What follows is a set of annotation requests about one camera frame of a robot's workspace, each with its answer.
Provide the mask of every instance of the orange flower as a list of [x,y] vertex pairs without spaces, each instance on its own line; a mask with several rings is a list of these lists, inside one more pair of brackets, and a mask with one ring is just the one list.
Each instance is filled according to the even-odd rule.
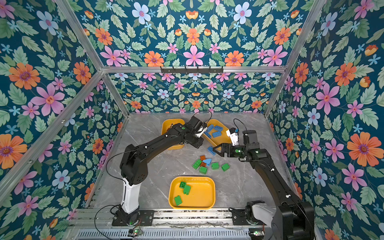
[[298,84],[302,84],[307,79],[307,74],[309,73],[309,69],[307,68],[307,63],[301,63],[300,66],[297,67],[295,73],[295,82]]
[[98,38],[99,42],[103,43],[104,45],[112,45],[112,37],[111,34],[108,31],[104,31],[103,28],[96,28],[96,37]]
[[377,148],[381,146],[381,141],[377,137],[371,138],[367,132],[361,132],[360,137],[355,133],[351,136],[352,142],[348,142],[347,148],[351,150],[349,156],[352,160],[358,159],[358,164],[363,167],[368,164],[373,167],[379,164],[377,157],[382,159],[384,157],[384,150]]
[[199,101],[194,101],[193,103],[192,103],[192,107],[194,107],[194,108],[199,108],[199,107],[201,107],[201,103],[199,102]]
[[331,229],[325,230],[325,238],[327,240],[340,240],[339,236],[335,235],[335,232]]
[[297,184],[297,182],[295,182],[295,187],[296,187],[299,198],[302,200],[303,199],[303,195],[301,194],[302,191],[301,191],[301,188],[299,187],[299,184]]
[[288,38],[291,36],[291,29],[289,28],[282,28],[281,30],[276,32],[276,36],[273,38],[275,41],[275,44],[283,45],[286,41],[288,41]]
[[77,81],[81,81],[82,84],[86,84],[91,78],[91,73],[89,72],[89,67],[86,66],[83,62],[75,63],[73,68],[73,73],[76,74]]
[[141,108],[141,103],[137,102],[137,101],[132,101],[131,102],[131,106],[135,109],[140,109]]
[[0,163],[2,169],[13,167],[13,162],[18,162],[23,156],[21,152],[26,152],[26,144],[22,144],[23,139],[19,136],[12,138],[11,134],[0,135]]
[[340,69],[337,69],[335,77],[335,82],[337,82],[337,85],[347,86],[349,84],[349,81],[352,81],[355,78],[355,72],[357,71],[356,67],[352,67],[353,63],[348,63],[346,65],[345,63],[341,65]]
[[103,140],[101,138],[99,139],[96,139],[95,140],[95,143],[93,144],[93,149],[92,151],[95,153],[95,154],[99,154],[101,152],[101,150],[103,149],[104,147],[104,143],[103,143]]
[[191,28],[189,30],[189,33],[187,33],[187,40],[190,42],[192,45],[196,45],[196,43],[199,42],[199,37],[200,34],[197,32],[195,28]]
[[160,57],[159,53],[155,53],[154,51],[149,51],[144,55],[144,62],[148,64],[148,67],[162,67],[164,66],[164,59]]
[[263,103],[261,101],[254,101],[251,106],[252,108],[259,108],[262,106],[262,104]]
[[285,146],[287,147],[287,150],[292,151],[294,145],[295,144],[293,143],[292,139],[287,138],[287,140],[285,141]]
[[94,187],[95,183],[91,183],[91,185],[89,187],[87,187],[87,190],[85,190],[85,196],[84,196],[84,200],[87,201],[88,198],[89,198],[89,195],[91,194],[92,190],[93,190],[93,187]]
[[233,51],[233,53],[228,53],[228,57],[225,58],[227,67],[240,67],[241,63],[244,62],[244,55],[239,53],[239,51]]
[[18,63],[17,68],[11,67],[9,69],[11,75],[9,79],[12,82],[15,82],[15,85],[19,88],[25,88],[27,90],[36,87],[37,83],[40,82],[39,72],[36,69],[33,69],[28,63],[24,65],[23,63]]

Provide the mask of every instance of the metal bar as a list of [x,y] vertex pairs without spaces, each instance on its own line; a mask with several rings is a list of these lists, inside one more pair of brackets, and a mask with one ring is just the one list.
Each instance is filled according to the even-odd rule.
[[124,117],[128,117],[128,115],[129,115],[128,109],[125,106],[124,101],[123,101],[120,93],[118,92],[116,86],[113,84],[112,79],[109,76],[109,74],[107,74],[107,73],[104,74],[103,80],[104,80],[105,85],[109,89],[111,96],[113,97],[113,99],[115,99],[116,104],[119,106]]
[[87,35],[85,35],[85,31],[81,26],[81,23],[78,20],[76,14],[72,10],[71,5],[68,3],[67,0],[56,0],[56,4],[58,5],[60,11],[63,13],[65,19],[67,20],[80,44],[84,48],[89,59],[95,66],[96,70],[99,71],[103,67],[103,63],[101,62],[99,55],[93,48],[91,42],[89,41],[89,38],[87,37]]
[[[190,72],[190,70],[194,70],[194,72],[199,72],[199,70],[207,71],[210,67],[202,66],[202,67],[129,67],[129,66],[121,66],[121,67],[111,67],[106,66],[103,67],[104,73],[162,73],[164,71],[173,73],[175,71],[177,72],[183,72],[187,73]],[[214,69],[217,69],[218,67],[211,67],[211,72],[214,73]],[[235,73],[235,72],[242,72],[242,73],[284,73],[286,70],[285,66],[246,66],[246,67],[223,67],[219,68],[223,69],[222,72],[224,73]]]
[[288,58],[287,65],[286,65],[286,70],[284,74],[280,77],[279,82],[277,83],[275,90],[272,93],[272,96],[269,100],[268,103],[268,108],[265,111],[265,116],[268,116],[269,113],[272,110],[273,105],[275,104],[277,98],[279,97],[279,94],[281,90],[284,87],[285,81],[288,79],[289,74],[292,71],[293,65],[295,64],[301,49],[303,48],[305,41],[307,40],[310,32],[312,31],[312,28],[314,26],[314,23],[319,16],[321,9],[323,8],[326,0],[315,0],[313,3],[313,6],[308,14],[307,19],[304,22],[303,29],[296,41],[295,46],[293,47],[293,50]]
[[79,108],[86,96],[94,89],[102,77],[102,72],[96,72],[89,82],[79,91],[65,109],[56,117],[54,122],[40,135],[33,143],[21,159],[13,168],[4,176],[0,182],[0,205],[8,197],[11,191],[20,182],[33,163],[44,152],[47,144],[49,144],[64,126],[66,119],[70,119],[71,115]]

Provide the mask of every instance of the toy building block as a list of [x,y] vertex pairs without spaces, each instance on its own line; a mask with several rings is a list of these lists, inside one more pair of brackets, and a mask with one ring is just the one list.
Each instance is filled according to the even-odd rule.
[[212,163],[212,170],[216,170],[216,169],[218,169],[220,166],[219,166],[219,164],[218,164],[218,162],[214,162],[214,163]]
[[200,159],[198,159],[198,160],[196,160],[196,162],[192,166],[194,169],[197,169],[201,163],[202,163],[202,161]]
[[221,132],[213,132],[212,133],[212,137],[220,137],[221,136]]
[[220,126],[215,126],[214,129],[219,132],[223,131],[223,128]]
[[175,197],[175,203],[176,203],[176,206],[179,206],[180,204],[183,203],[180,196]]
[[184,193],[185,195],[188,195],[188,194],[189,194],[189,191],[191,191],[191,186],[186,185],[186,186],[184,187],[184,191],[183,191],[183,193]]
[[204,160],[203,160],[203,162],[206,163],[208,167],[209,167],[209,165],[211,164],[211,161],[212,161],[211,158],[207,158],[207,159],[204,159]]
[[225,172],[229,169],[229,165],[228,163],[224,164],[223,166],[221,166],[221,169]]
[[210,146],[210,147],[208,148],[208,151],[209,151],[210,153],[212,153],[213,156],[216,155],[216,153],[214,152],[214,148],[213,148],[212,146]]
[[207,168],[206,167],[201,167],[199,172],[202,173],[202,174],[207,174]]

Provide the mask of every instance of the gray marble surface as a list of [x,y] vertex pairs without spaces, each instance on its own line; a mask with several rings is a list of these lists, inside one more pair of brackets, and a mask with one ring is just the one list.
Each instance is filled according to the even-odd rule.
[[[127,145],[139,145],[152,140],[161,135],[161,127],[164,120],[170,118],[182,118],[187,122],[193,114],[132,114],[130,115],[127,128],[121,138],[115,153],[123,152]],[[202,121],[207,121],[210,113],[196,114]],[[262,114],[254,113],[214,113],[213,119],[217,119],[227,127],[234,127],[233,119],[240,119],[247,129],[254,129],[258,134],[261,148],[266,148],[271,154],[274,163],[283,176],[284,180],[291,185],[288,180],[289,174],[286,172],[286,165],[281,159],[280,150],[277,148],[269,123]],[[244,130],[240,122],[236,122],[240,132]],[[192,167],[192,164],[200,155],[212,158],[212,162],[219,162],[220,165],[228,163],[230,169],[223,172],[221,169],[208,169],[206,174],[214,180],[216,184],[216,203],[214,207],[244,207],[247,201],[263,200],[268,205],[274,206],[273,199],[266,185],[249,163],[238,161],[237,158],[213,156],[207,148],[210,143],[204,139],[203,145],[196,149],[186,144],[180,150],[166,150],[156,156],[148,164],[148,177],[141,185],[139,204],[141,208],[169,208],[168,193],[172,180],[177,176],[202,175]],[[115,157],[108,164],[109,172],[115,176],[120,175],[119,164],[122,155]],[[109,204],[119,204],[122,197],[122,181],[103,174],[101,189],[97,196],[94,208],[101,208]]]

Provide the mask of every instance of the yellow tray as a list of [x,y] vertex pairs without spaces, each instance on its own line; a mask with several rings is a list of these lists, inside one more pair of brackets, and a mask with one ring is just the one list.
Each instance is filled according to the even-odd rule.
[[[224,124],[222,124],[219,120],[216,120],[216,119],[209,120],[207,123],[207,126],[209,127],[211,124],[213,124],[213,126],[220,126],[223,128],[223,131],[221,131],[221,136],[219,137],[209,138],[207,137],[207,135],[203,134],[203,136],[208,140],[210,144],[212,144],[212,146],[216,147],[221,143],[232,143],[231,138],[228,137],[227,134],[225,133],[228,130],[228,128]],[[212,129],[212,131],[210,131],[209,134],[212,136],[213,132],[217,132],[217,131],[215,129]]]
[[[161,135],[166,133],[172,124],[175,125],[177,123],[181,123],[183,125],[185,124],[184,120],[182,120],[181,118],[172,118],[172,119],[165,120],[163,122],[163,127],[161,129]],[[172,147],[169,147],[168,150],[176,150],[176,149],[181,149],[183,147],[184,145],[176,144],[176,145],[173,145]]]
[[[191,186],[188,195],[183,193],[180,182]],[[177,196],[180,196],[183,202],[179,206],[175,203]],[[215,182],[210,177],[177,177],[170,184],[168,202],[174,209],[208,210],[216,202]]]

